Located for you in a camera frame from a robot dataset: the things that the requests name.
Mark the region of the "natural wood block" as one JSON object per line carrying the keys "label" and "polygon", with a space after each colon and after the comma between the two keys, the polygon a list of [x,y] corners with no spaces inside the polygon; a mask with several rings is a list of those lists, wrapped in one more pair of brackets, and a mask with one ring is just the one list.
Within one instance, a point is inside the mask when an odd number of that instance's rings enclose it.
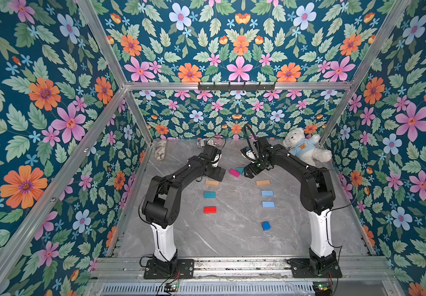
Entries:
{"label": "natural wood block", "polygon": [[214,181],[214,180],[206,180],[205,184],[208,185],[208,186],[219,186],[220,182]]}
{"label": "natural wood block", "polygon": [[258,180],[258,181],[256,181],[256,185],[257,186],[269,186],[269,185],[271,185],[271,181],[270,180]]}

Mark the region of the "magenta rectangular block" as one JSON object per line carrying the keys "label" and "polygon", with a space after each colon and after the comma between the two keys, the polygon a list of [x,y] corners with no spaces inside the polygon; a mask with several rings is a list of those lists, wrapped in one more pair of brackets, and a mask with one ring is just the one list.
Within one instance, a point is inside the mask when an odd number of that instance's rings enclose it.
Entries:
{"label": "magenta rectangular block", "polygon": [[231,175],[233,175],[234,177],[236,177],[236,178],[238,178],[241,174],[240,174],[240,172],[239,171],[237,171],[237,170],[235,170],[235,169],[230,169],[229,170],[229,173],[231,174]]}

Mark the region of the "teal rectangular block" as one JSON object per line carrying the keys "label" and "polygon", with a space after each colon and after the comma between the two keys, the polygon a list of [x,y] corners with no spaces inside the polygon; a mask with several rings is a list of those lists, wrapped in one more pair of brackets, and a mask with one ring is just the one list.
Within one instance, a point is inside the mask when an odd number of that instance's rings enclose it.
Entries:
{"label": "teal rectangular block", "polygon": [[214,198],[216,198],[216,192],[205,192],[204,198],[205,199],[214,199]]}

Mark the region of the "light blue rectangular block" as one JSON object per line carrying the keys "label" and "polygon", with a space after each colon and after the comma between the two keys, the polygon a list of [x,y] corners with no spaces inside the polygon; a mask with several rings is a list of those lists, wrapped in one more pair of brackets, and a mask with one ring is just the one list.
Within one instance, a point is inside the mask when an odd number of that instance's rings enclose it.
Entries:
{"label": "light blue rectangular block", "polygon": [[274,192],[272,190],[262,190],[261,191],[261,195],[263,197],[273,197],[274,196]]}

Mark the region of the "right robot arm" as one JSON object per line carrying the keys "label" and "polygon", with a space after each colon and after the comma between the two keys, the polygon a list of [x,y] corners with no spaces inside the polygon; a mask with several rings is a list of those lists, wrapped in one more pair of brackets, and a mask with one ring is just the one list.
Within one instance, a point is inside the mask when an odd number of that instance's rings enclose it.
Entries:
{"label": "right robot arm", "polygon": [[254,178],[264,170],[280,167],[300,182],[300,202],[309,212],[312,242],[310,256],[317,259],[336,258],[331,241],[327,216],[336,199],[330,171],[316,164],[325,164],[332,152],[317,148],[319,135],[306,137],[303,128],[288,132],[281,144],[271,145],[265,137],[257,138],[241,154],[251,163],[244,168],[247,178]]}

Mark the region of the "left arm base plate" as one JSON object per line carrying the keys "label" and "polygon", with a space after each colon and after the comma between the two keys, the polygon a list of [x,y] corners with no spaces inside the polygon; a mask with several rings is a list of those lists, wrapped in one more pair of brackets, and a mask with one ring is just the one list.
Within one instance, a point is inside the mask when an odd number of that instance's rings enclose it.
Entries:
{"label": "left arm base plate", "polygon": [[176,259],[173,263],[164,262],[156,258],[149,259],[144,279],[191,279],[194,274],[193,259]]}

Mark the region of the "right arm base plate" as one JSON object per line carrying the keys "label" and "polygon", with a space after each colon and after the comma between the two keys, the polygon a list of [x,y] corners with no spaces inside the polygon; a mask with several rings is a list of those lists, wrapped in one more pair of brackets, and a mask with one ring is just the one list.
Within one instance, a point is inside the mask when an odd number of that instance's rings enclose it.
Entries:
{"label": "right arm base plate", "polygon": [[342,278],[342,271],[336,259],[288,259],[294,278]]}

